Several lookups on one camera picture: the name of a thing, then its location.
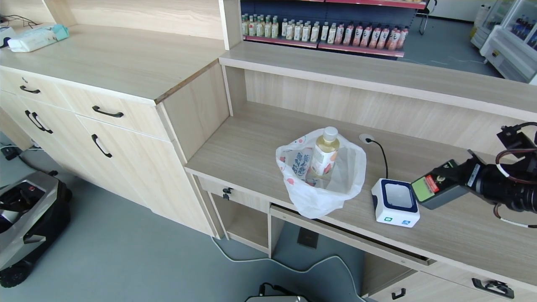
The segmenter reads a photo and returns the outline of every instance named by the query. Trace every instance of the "refrigerator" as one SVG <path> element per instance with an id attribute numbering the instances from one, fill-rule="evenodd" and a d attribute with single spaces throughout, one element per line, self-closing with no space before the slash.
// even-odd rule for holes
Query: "refrigerator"
<path id="1" fill-rule="evenodd" d="M 515 0 L 480 49 L 505 78 L 537 85 L 537 1 Z"/>
<path id="2" fill-rule="evenodd" d="M 481 49 L 495 25 L 499 25 L 507 16 L 516 0 L 497 0 L 490 8 L 487 17 L 479 24 L 477 31 L 471 39 L 472 44 Z"/>

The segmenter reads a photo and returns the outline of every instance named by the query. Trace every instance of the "red shelf edge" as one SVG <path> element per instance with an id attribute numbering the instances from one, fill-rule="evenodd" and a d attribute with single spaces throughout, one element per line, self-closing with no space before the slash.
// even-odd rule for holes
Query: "red shelf edge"
<path id="1" fill-rule="evenodd" d="M 375 55 L 404 57 L 404 51 L 389 51 L 387 49 L 376 49 L 376 48 L 369 48 L 369 47 L 345 46 L 345 45 L 333 45 L 333 44 L 319 43 L 318 48 L 319 49 L 330 49 L 330 50 L 333 50 L 333 51 L 344 51 L 344 52 L 353 52 L 353 53 L 362 53 L 362 54 L 375 54 Z"/>
<path id="2" fill-rule="evenodd" d="M 422 10 L 427 6 L 426 2 L 394 1 L 394 0 L 325 0 L 329 3 L 349 3 L 363 5 L 394 6 L 397 8 L 409 8 Z"/>
<path id="3" fill-rule="evenodd" d="M 302 42 L 302 41 L 287 40 L 287 39 L 280 39 L 280 38 L 258 37 L 258 36 L 252 36 L 252 35 L 246 35 L 244 37 L 246 41 L 267 42 L 267 43 L 272 43 L 272 44 L 292 45 L 292 46 L 300 46 L 300 47 L 306 47 L 306 48 L 317 48 L 317 43 L 315 42 Z"/>

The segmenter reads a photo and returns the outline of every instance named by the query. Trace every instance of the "green label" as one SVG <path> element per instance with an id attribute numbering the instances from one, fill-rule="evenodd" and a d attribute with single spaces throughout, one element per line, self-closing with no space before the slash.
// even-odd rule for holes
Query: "green label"
<path id="1" fill-rule="evenodd" d="M 417 181 L 411 184 L 412 190 L 416 194 L 419 202 L 424 202 L 427 199 L 434 196 L 434 193 L 429 189 L 425 177 L 418 179 Z"/>

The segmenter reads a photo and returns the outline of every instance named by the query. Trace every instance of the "black drawer handle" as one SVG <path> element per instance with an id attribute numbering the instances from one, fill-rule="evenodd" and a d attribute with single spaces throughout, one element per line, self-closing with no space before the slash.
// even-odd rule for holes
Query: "black drawer handle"
<path id="1" fill-rule="evenodd" d="M 101 111 L 101 110 L 99 110 L 100 109 L 99 106 L 93 106 L 92 109 L 95 112 L 99 112 L 100 114 L 104 114 L 104 115 L 109 116 L 109 117 L 120 118 L 120 117 L 124 116 L 123 112 L 118 112 L 118 113 L 112 114 L 112 113 Z"/>
<path id="2" fill-rule="evenodd" d="M 97 142 L 97 135 L 96 134 L 92 134 L 91 135 L 91 139 L 93 140 L 93 142 L 95 143 L 95 145 L 97 145 L 97 148 L 99 148 L 99 150 L 101 150 L 101 152 L 108 158 L 112 157 L 112 154 L 110 153 L 107 153 L 107 152 L 104 152 L 104 150 L 101 148 L 101 146 L 99 146 L 99 143 Z"/>
<path id="3" fill-rule="evenodd" d="M 222 195 L 222 198 L 226 199 L 226 200 L 229 200 L 229 194 L 231 194 L 231 190 L 233 190 L 233 189 L 232 188 L 224 188 L 222 190 L 222 192 L 224 192 L 224 194 Z"/>
<path id="4" fill-rule="evenodd" d="M 404 297 L 404 295 L 406 295 L 406 294 L 407 294 L 407 289 L 402 288 L 402 289 L 401 289 L 401 293 L 398 294 L 398 295 L 396 295 L 395 292 L 391 293 L 391 299 L 392 299 L 392 300 L 397 300 L 397 299 L 399 299 L 399 298 Z"/>
<path id="5" fill-rule="evenodd" d="M 32 116 L 34 117 L 35 121 L 38 122 L 39 125 L 41 125 L 43 131 L 46 131 L 46 132 L 48 132 L 50 134 L 54 133 L 54 132 L 52 132 L 52 130 L 45 128 L 45 126 L 43 125 L 43 122 L 38 119 L 39 117 L 38 117 L 37 113 L 35 113 L 35 112 L 32 113 Z"/>
<path id="6" fill-rule="evenodd" d="M 489 281 L 485 286 L 481 283 L 481 280 L 472 278 L 472 283 L 474 283 L 474 286 L 477 289 L 488 291 L 494 294 L 497 294 L 498 296 L 502 296 L 509 299 L 514 299 L 514 291 L 509 288 L 509 286 L 506 283 L 491 280 Z"/>
<path id="7" fill-rule="evenodd" d="M 22 91 L 26 91 L 26 92 L 29 92 L 29 93 L 31 93 L 31 94 L 38 94 L 38 93 L 41 92 L 41 90 L 39 90 L 39 89 L 28 90 L 28 89 L 26 89 L 26 86 L 24 86 L 24 85 L 20 86 L 19 88 L 20 88 Z"/>
<path id="8" fill-rule="evenodd" d="M 32 122 L 32 124 L 34 124 L 39 130 L 46 131 L 45 128 L 43 128 L 43 126 L 39 126 L 35 121 L 33 121 L 33 119 L 30 117 L 30 111 L 25 110 L 24 113 L 26 114 L 28 119 Z"/>

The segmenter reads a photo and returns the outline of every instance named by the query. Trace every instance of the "countertop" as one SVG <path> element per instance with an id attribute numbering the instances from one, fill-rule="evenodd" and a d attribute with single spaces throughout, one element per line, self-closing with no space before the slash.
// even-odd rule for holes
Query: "countertop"
<path id="1" fill-rule="evenodd" d="M 30 53 L 0 51 L 0 66 L 160 101 L 225 52 L 222 40 L 74 25 L 70 37 Z"/>

